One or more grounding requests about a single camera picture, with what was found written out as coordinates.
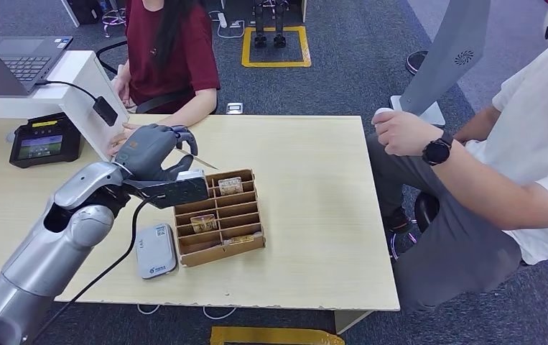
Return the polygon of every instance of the yellow tape marking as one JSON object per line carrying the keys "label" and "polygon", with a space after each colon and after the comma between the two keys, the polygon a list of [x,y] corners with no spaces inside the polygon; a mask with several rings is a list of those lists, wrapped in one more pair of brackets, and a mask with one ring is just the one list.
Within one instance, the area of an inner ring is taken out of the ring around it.
{"label": "yellow tape marking", "polygon": [[289,345],[345,345],[343,339],[325,331],[298,328],[213,327],[210,345],[289,344]]}
{"label": "yellow tape marking", "polygon": [[[263,29],[266,32],[275,32],[276,28],[266,27]],[[278,63],[252,63],[251,62],[251,33],[255,32],[254,27],[247,27],[244,33],[244,42],[242,45],[242,66],[244,67],[310,67],[312,65],[312,58],[310,57],[310,48],[307,46],[307,33],[305,27],[285,27],[285,32],[297,32],[299,33],[299,46],[301,47],[301,55],[303,61],[288,61]]]}

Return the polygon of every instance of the man's arm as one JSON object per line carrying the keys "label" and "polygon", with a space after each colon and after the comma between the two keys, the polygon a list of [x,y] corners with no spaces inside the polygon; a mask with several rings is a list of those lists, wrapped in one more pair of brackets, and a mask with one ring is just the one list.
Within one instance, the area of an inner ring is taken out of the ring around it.
{"label": "man's arm", "polygon": [[466,208],[502,230],[548,228],[548,190],[538,183],[517,185],[453,142],[447,162],[432,167]]}
{"label": "man's arm", "polygon": [[501,112],[494,106],[489,106],[479,111],[470,121],[464,125],[456,134],[454,139],[461,144],[468,140],[483,141],[491,133],[493,125],[496,124]]}
{"label": "man's arm", "polygon": [[[442,130],[413,114],[387,111],[373,117],[386,153],[420,156]],[[476,160],[454,141],[446,162],[432,167],[445,187],[466,208],[503,230],[548,228],[548,190],[538,183],[517,185]]]}

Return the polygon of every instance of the black shoe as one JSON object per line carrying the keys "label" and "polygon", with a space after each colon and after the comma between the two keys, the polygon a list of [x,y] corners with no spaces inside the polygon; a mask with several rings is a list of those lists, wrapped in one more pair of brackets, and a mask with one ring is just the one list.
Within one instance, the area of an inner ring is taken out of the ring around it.
{"label": "black shoe", "polygon": [[411,230],[411,220],[402,207],[397,208],[390,216],[382,217],[384,228],[395,234],[405,234]]}

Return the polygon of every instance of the red t-shirt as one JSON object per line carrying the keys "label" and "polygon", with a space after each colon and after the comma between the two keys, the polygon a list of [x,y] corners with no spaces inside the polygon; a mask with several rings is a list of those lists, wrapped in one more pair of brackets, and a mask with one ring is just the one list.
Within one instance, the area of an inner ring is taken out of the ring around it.
{"label": "red t-shirt", "polygon": [[[154,61],[154,38],[162,10],[148,11],[142,0],[128,0],[126,4],[126,36],[130,60],[130,97],[136,104],[166,93],[191,88],[194,91],[220,88],[213,52],[211,20],[201,6],[195,6],[180,25],[175,46],[163,69]],[[194,93],[185,99],[171,102],[153,110],[159,114],[173,114],[181,109]]]}

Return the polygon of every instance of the black payment device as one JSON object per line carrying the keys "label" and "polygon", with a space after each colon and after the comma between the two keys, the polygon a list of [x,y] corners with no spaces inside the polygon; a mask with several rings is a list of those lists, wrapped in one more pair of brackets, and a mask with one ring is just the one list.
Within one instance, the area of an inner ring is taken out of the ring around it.
{"label": "black payment device", "polygon": [[9,162],[17,167],[79,158],[81,133],[64,113],[30,119],[15,131]]}

